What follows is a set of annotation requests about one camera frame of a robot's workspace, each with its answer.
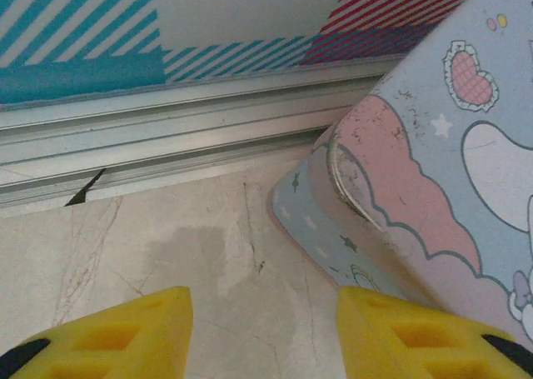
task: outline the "wall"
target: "wall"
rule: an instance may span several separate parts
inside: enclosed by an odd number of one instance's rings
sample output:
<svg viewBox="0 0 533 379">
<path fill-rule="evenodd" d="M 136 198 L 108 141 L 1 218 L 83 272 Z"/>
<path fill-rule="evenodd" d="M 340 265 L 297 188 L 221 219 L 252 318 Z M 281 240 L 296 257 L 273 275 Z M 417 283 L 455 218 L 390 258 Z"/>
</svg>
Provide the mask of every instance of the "wall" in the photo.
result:
<svg viewBox="0 0 533 379">
<path fill-rule="evenodd" d="M 0 0 L 0 102 L 411 50 L 462 0 Z"/>
</svg>

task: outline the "marble floor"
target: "marble floor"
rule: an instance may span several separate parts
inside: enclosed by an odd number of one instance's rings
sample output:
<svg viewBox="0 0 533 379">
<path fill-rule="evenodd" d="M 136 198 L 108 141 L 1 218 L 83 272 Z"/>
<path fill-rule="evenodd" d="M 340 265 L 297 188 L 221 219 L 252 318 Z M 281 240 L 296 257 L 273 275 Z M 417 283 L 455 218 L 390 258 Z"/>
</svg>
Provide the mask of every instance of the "marble floor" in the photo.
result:
<svg viewBox="0 0 533 379">
<path fill-rule="evenodd" d="M 0 354 L 181 285 L 195 314 L 186 378 L 346 377 L 336 289 L 267 215 L 294 165 L 0 220 Z"/>
</svg>

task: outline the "white cartoon face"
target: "white cartoon face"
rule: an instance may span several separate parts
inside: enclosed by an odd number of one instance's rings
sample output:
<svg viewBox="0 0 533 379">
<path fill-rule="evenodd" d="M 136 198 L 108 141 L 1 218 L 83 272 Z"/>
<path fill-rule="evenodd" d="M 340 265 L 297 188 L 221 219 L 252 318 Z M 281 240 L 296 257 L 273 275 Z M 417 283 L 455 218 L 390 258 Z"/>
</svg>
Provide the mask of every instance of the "white cartoon face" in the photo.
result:
<svg viewBox="0 0 533 379">
<path fill-rule="evenodd" d="M 465 136 L 463 158 L 478 196 L 494 215 L 528 232 L 533 255 L 533 150 L 511 141 L 498 128 L 481 123 Z M 515 272 L 509 311 L 533 340 L 533 269 Z"/>
<path fill-rule="evenodd" d="M 533 150 L 512 142 L 487 123 L 470 129 L 463 143 L 466 171 L 480 199 L 508 225 L 528 232 L 533 195 Z"/>
</svg>

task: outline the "white star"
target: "white star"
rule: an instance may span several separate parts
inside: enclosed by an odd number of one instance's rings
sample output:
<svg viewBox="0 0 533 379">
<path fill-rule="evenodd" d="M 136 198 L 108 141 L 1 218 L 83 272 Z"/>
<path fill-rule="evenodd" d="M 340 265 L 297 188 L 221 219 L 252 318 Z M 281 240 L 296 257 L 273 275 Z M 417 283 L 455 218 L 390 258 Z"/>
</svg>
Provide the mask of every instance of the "white star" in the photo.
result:
<svg viewBox="0 0 533 379">
<path fill-rule="evenodd" d="M 303 219 L 307 223 L 307 226 L 309 226 L 313 231 L 316 230 L 316 224 L 313 222 L 311 217 L 305 217 Z"/>
<path fill-rule="evenodd" d="M 448 131 L 452 127 L 451 122 L 446 120 L 444 114 L 439 116 L 439 119 L 432 119 L 431 125 L 435 127 L 435 136 L 443 136 L 448 138 Z"/>
<path fill-rule="evenodd" d="M 315 250 L 322 258 L 328 258 L 330 255 L 319 247 L 315 247 Z"/>
<path fill-rule="evenodd" d="M 283 216 L 290 221 L 291 214 L 289 214 L 289 211 L 286 210 L 285 206 L 281 206 L 280 210 L 281 210 L 281 214 L 283 214 Z"/>
</svg>

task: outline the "pink heart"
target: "pink heart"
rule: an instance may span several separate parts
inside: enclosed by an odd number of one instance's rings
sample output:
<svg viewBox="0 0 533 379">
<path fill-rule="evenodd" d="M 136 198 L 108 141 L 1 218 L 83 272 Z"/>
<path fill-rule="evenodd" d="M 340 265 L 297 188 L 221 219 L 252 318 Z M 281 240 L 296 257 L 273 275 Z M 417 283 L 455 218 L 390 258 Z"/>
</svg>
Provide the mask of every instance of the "pink heart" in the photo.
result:
<svg viewBox="0 0 533 379">
<path fill-rule="evenodd" d="M 468 52 L 458 52 L 451 59 L 451 82 L 463 102 L 480 106 L 492 99 L 492 85 L 484 74 Z"/>
</svg>

